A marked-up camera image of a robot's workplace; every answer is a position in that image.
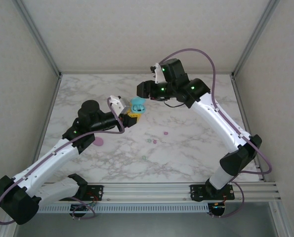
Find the black cable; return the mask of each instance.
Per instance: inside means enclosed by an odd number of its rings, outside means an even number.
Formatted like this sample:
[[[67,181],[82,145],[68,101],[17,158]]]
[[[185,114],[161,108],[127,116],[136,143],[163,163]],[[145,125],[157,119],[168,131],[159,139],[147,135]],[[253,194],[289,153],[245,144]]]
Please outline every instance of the black cable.
[[[176,108],[176,107],[180,107],[180,106],[182,106],[182,105],[185,105],[185,103],[183,103],[183,104],[180,104],[180,105],[177,105],[177,106],[171,106],[171,105],[168,105],[165,101],[163,101],[163,103],[164,103],[166,106],[170,107],[170,108]]]

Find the pink disc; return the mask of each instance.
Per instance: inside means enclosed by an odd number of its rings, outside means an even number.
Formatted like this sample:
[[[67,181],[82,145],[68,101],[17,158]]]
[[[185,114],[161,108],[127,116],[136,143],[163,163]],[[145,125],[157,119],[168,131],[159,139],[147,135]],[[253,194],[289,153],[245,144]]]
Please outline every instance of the pink disc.
[[[102,138],[100,138],[100,137],[96,137],[96,138],[95,138],[95,141],[93,142],[93,144],[96,145],[96,146],[98,146],[98,147],[100,147],[100,146],[103,146],[104,141],[103,141]]]

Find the marble surface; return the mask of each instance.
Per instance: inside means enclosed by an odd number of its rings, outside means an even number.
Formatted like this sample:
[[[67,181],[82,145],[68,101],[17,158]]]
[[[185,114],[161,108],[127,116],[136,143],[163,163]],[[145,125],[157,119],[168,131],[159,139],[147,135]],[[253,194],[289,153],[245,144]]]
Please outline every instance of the marble surface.
[[[189,75],[211,86],[211,75]],[[93,99],[108,112],[106,99],[120,95],[131,99],[136,86],[152,75],[64,75],[51,114],[41,156],[72,125],[82,102]],[[217,75],[216,99],[240,125],[242,120],[228,75]],[[170,105],[179,102],[170,100]],[[49,182],[77,173],[88,182],[147,183],[204,182],[218,168],[227,153],[212,128],[186,106],[169,108],[163,102],[147,100],[146,113],[124,134],[98,134],[102,146],[91,145],[78,158],[66,163]],[[156,144],[148,139],[157,140]],[[256,170],[251,162],[246,170]],[[237,181],[259,181],[257,175],[242,174]]]

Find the blue toy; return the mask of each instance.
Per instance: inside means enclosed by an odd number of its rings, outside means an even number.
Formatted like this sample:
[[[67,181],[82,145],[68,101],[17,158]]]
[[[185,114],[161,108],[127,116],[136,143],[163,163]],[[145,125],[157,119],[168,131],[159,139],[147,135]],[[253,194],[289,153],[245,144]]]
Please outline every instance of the blue toy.
[[[146,108],[144,107],[143,103],[145,103],[145,99],[140,98],[140,97],[135,97],[133,98],[130,103],[131,103],[131,112],[133,114],[143,114],[146,112]]]

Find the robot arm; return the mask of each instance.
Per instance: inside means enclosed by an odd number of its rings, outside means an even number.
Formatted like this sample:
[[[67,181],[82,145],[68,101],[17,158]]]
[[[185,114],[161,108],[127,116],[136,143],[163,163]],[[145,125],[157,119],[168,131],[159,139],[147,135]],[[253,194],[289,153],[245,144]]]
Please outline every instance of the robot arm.
[[[124,127],[130,127],[137,122],[135,118],[128,118],[130,104],[126,99],[110,96],[109,103]],[[54,184],[43,184],[55,171],[76,158],[95,140],[92,132],[109,130],[116,126],[120,131],[119,121],[112,112],[102,112],[94,100],[85,101],[73,125],[47,154],[12,179],[7,176],[0,179],[0,197],[11,185],[18,182],[1,200],[0,207],[21,225],[29,221],[40,206],[66,197],[82,198],[87,182],[77,174],[69,175]]]
[[[258,148],[262,140],[258,135],[252,137],[240,128],[220,105],[215,108],[210,89],[200,79],[189,80],[180,60],[170,59],[161,64],[156,64],[151,67],[151,71],[156,74],[155,81],[149,80],[139,84],[137,95],[157,101],[176,98],[177,101],[184,103],[189,109],[199,114],[215,130],[229,152],[220,160],[220,167],[217,171],[206,181],[206,192],[213,198],[256,155],[254,148],[243,139],[243,136],[250,138],[250,141]],[[218,110],[221,110],[226,118],[239,129],[240,136],[218,113]]]

